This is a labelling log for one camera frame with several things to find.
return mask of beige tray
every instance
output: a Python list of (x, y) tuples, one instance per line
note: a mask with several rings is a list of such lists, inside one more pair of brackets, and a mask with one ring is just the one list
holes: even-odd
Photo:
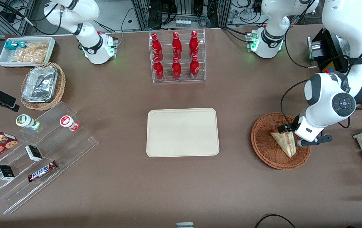
[(217, 155), (216, 111), (213, 108), (150, 111), (146, 153), (149, 157)]

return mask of candy bar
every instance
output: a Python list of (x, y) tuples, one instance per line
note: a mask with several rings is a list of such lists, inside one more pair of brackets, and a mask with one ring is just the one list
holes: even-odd
[(52, 169), (54, 169), (56, 167), (58, 167), (57, 164), (56, 164), (56, 161), (53, 161), (53, 162), (49, 163), (47, 166), (39, 169), (38, 171), (36, 171), (32, 175), (29, 175), (28, 176), (29, 183), (31, 183), (34, 179), (43, 176), (44, 174), (46, 174), (47, 172), (49, 172), (50, 170), (52, 170)]

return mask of woven basket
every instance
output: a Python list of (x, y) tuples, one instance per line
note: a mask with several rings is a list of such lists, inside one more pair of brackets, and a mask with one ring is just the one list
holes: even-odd
[[(64, 87), (66, 85), (66, 77), (64, 75), (64, 72), (61, 70), (61, 68), (57, 64), (55, 64), (53, 62), (48, 62), (48, 63), (41, 64), (39, 66), (35, 66), (35, 68), (44, 68), (44, 67), (54, 67), (59, 71), (53, 100), (49, 103), (29, 103), (29, 102), (23, 101), (21, 98), (21, 102), (25, 107), (30, 108), (30, 109), (35, 109), (38, 111), (45, 111), (45, 110), (51, 109), (54, 106), (56, 106), (60, 102), (61, 98), (63, 97)], [(23, 89), (25, 88), (26, 80), (28, 79), (28, 76), (29, 76), (29, 72), (26, 74), (26, 77), (23, 80), (23, 84), (21, 86), (21, 92), (23, 92)]]
[[(294, 118), (287, 115), (290, 122)], [(252, 145), (254, 151), (267, 165), (279, 170), (293, 170), (303, 165), (309, 158), (311, 147), (296, 146), (296, 153), (291, 158), (281, 149), (275, 139), (271, 136), (271, 131), (286, 123), (281, 113), (269, 113), (260, 117), (252, 129)], [(295, 142), (300, 138), (294, 134)]]

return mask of red label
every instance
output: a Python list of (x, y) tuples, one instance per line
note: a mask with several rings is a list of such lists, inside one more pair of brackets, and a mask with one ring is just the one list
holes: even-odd
[(67, 125), (70, 122), (70, 117), (63, 117), (61, 118), (61, 124), (62, 125)]

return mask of red bottle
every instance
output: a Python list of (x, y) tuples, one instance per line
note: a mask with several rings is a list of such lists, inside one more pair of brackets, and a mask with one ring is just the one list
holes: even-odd
[(181, 64), (178, 62), (178, 57), (172, 58), (172, 77), (174, 80), (181, 80)]
[(198, 55), (198, 45), (199, 45), (199, 41), (198, 41), (198, 33), (196, 31), (192, 31), (191, 32), (191, 40), (190, 40), (190, 58), (192, 58), (192, 56)]
[(198, 56), (192, 56), (192, 62), (190, 64), (190, 77), (191, 79), (198, 79), (199, 74), (199, 63), (198, 63)]
[(178, 57), (178, 60), (182, 58), (182, 44), (178, 32), (172, 34), (172, 53), (174, 53), (175, 57)]
[(153, 33), (152, 34), (152, 49), (153, 49), (153, 54), (154, 56), (158, 57), (159, 61), (163, 60), (163, 49), (161, 48), (161, 43), (158, 41), (157, 39), (157, 34)]
[(157, 80), (163, 81), (164, 80), (163, 65), (161, 65), (159, 58), (157, 56), (153, 58), (153, 62), (154, 62), (153, 64), (154, 74), (156, 75)]

